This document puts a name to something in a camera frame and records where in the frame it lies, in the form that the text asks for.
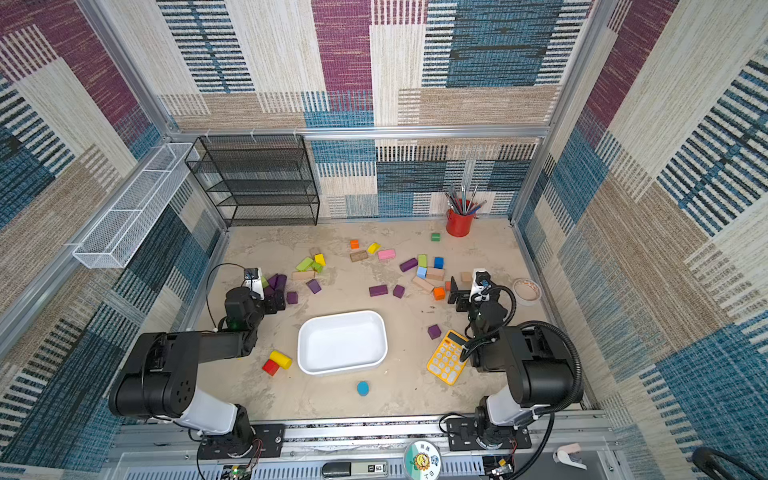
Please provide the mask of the purple flat brick centre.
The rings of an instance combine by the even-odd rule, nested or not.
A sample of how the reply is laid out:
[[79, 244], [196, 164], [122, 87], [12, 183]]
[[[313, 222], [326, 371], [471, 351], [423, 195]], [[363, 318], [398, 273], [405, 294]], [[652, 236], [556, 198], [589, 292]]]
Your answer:
[[388, 286], [385, 285], [385, 284], [371, 286], [369, 288], [369, 296], [370, 297], [377, 297], [377, 296], [387, 295], [388, 292], [389, 292]]

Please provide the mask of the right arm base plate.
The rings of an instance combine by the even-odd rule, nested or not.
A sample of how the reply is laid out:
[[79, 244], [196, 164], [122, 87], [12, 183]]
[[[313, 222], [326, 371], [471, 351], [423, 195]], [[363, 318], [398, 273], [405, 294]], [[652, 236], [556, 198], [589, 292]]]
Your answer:
[[451, 416], [440, 422], [448, 437], [449, 449], [456, 452], [474, 450], [512, 450], [532, 447], [530, 435], [522, 428], [477, 423], [468, 417]]

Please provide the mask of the yellow cylinder block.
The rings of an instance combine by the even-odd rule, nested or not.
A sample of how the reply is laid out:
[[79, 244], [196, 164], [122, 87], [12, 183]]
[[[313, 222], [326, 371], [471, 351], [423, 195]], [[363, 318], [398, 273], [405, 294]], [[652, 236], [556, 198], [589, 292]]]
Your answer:
[[293, 363], [293, 360], [291, 357], [277, 351], [273, 350], [270, 355], [269, 359], [273, 361], [275, 364], [277, 364], [280, 368], [288, 370]]

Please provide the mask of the red pen cup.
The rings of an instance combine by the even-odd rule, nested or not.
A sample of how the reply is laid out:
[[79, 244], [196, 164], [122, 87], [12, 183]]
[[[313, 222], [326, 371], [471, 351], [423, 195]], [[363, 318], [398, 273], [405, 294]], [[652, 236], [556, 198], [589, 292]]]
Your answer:
[[446, 212], [446, 231], [453, 237], [466, 237], [471, 230], [475, 215], [460, 215], [454, 210], [449, 209]]

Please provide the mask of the white mesh wall basket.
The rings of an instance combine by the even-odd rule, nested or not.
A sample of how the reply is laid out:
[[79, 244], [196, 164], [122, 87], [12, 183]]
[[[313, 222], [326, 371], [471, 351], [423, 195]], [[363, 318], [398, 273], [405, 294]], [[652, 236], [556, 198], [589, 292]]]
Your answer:
[[88, 269], [128, 265], [188, 175], [190, 143], [169, 143], [139, 173], [75, 247], [73, 257]]

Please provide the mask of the roll of tape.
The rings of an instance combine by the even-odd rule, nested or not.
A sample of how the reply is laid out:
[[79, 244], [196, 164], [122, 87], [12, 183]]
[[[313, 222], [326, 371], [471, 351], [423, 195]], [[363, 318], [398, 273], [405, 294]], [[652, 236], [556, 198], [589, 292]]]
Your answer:
[[523, 306], [534, 306], [542, 296], [541, 287], [533, 280], [518, 278], [513, 282], [512, 291], [517, 302]]

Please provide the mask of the yellow calculator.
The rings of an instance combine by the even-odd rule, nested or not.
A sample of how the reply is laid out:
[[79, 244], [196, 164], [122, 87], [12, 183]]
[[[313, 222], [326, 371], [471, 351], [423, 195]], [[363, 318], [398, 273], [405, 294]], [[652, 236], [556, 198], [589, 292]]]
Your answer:
[[454, 385], [467, 364], [460, 360], [467, 342], [466, 337], [449, 330], [427, 362], [426, 370], [445, 384]]

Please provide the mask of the lime green brick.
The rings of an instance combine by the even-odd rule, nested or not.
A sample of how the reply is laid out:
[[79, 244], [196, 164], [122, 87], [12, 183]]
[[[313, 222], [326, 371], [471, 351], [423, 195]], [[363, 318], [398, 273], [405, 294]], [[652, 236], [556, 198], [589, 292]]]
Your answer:
[[314, 264], [314, 259], [312, 257], [306, 257], [296, 266], [296, 270], [298, 272], [312, 271], [313, 264]]

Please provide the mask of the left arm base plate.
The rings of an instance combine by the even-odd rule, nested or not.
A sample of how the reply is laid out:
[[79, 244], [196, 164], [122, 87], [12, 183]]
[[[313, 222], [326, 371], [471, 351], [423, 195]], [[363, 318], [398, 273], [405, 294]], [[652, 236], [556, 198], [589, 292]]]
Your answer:
[[199, 460], [277, 458], [281, 455], [285, 424], [251, 425], [244, 434], [206, 436], [199, 444]]

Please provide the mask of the blue round block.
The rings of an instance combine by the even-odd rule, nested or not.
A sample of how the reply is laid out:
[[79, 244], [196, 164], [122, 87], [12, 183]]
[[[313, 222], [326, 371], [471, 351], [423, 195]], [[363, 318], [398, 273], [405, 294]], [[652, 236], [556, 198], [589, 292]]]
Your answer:
[[357, 392], [360, 396], [367, 396], [370, 393], [370, 385], [367, 381], [361, 381], [357, 384]]

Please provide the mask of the purple cylinder block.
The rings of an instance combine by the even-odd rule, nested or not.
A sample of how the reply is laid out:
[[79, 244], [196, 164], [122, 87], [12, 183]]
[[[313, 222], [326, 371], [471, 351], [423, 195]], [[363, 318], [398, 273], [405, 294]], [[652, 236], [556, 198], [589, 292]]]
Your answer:
[[418, 266], [419, 266], [419, 261], [416, 257], [414, 257], [401, 263], [399, 265], [399, 268], [402, 272], [407, 272], [411, 269], [417, 268]]

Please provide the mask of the white plastic storage bin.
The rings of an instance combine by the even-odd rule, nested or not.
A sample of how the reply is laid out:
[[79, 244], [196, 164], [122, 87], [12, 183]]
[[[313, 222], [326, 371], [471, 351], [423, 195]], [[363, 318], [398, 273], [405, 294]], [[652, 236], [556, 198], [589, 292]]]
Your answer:
[[310, 376], [377, 368], [388, 355], [383, 317], [362, 310], [307, 320], [298, 333], [297, 362]]

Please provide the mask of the round green sticker badge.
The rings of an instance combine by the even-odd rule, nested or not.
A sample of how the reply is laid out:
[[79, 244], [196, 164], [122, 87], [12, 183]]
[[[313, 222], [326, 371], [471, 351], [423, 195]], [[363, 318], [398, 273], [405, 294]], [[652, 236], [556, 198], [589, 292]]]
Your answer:
[[442, 472], [439, 448], [428, 440], [415, 440], [404, 452], [404, 471], [411, 480], [437, 480]]

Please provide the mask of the pink brick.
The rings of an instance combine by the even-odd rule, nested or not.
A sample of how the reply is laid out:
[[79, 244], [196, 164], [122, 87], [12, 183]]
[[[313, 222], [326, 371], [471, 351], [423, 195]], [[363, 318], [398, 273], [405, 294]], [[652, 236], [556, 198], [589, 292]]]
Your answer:
[[379, 250], [377, 255], [380, 260], [390, 260], [396, 257], [396, 251], [394, 249]]

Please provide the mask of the purple wedge block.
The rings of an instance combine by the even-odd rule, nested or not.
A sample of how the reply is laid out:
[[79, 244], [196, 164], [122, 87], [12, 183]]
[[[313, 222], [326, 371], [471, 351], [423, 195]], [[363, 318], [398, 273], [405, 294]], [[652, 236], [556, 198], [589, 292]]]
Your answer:
[[307, 287], [311, 290], [313, 294], [319, 293], [322, 288], [319, 284], [319, 282], [316, 279], [311, 279], [306, 283]]

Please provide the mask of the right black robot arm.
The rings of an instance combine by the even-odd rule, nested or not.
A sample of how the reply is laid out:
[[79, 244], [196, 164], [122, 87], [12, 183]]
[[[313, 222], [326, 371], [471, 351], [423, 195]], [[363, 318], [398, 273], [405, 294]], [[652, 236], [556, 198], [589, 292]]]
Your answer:
[[582, 400], [584, 372], [575, 344], [545, 321], [514, 325], [514, 292], [484, 277], [470, 290], [452, 284], [448, 302], [467, 314], [468, 327], [463, 335], [445, 335], [430, 361], [433, 373], [449, 384], [468, 366], [506, 376], [501, 390], [483, 397], [472, 415], [449, 413], [439, 421], [450, 449], [528, 448], [529, 425]]

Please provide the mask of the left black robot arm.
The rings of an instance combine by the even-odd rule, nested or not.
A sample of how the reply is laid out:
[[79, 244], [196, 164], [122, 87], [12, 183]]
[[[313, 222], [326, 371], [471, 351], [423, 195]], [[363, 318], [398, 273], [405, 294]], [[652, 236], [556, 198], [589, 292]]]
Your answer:
[[284, 290], [259, 294], [248, 286], [229, 290], [226, 315], [216, 331], [150, 332], [138, 337], [109, 395], [118, 417], [163, 419], [209, 437], [247, 444], [253, 431], [244, 407], [223, 402], [197, 386], [199, 366], [251, 354], [267, 315], [286, 307]]

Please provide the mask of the brown wooden brick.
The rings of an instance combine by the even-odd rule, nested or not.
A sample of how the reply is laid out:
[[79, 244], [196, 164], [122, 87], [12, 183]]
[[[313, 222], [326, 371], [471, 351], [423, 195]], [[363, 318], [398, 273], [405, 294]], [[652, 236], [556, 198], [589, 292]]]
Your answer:
[[355, 251], [350, 254], [350, 260], [352, 262], [359, 262], [369, 258], [369, 253], [366, 250]]

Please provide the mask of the long natural wood brick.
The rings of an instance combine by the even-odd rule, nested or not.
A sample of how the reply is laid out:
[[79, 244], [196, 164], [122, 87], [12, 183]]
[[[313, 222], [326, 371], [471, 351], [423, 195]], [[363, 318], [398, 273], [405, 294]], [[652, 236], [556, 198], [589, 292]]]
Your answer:
[[291, 278], [293, 281], [298, 282], [307, 282], [309, 280], [312, 280], [316, 277], [316, 272], [314, 270], [308, 270], [308, 271], [295, 271], [291, 274]]

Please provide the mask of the red cube block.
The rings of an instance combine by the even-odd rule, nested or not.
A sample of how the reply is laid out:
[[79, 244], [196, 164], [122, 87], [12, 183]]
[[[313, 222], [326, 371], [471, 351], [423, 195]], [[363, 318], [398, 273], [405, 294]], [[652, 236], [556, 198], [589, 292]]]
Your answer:
[[268, 359], [262, 366], [262, 370], [269, 376], [274, 377], [280, 370], [280, 366], [275, 361]]

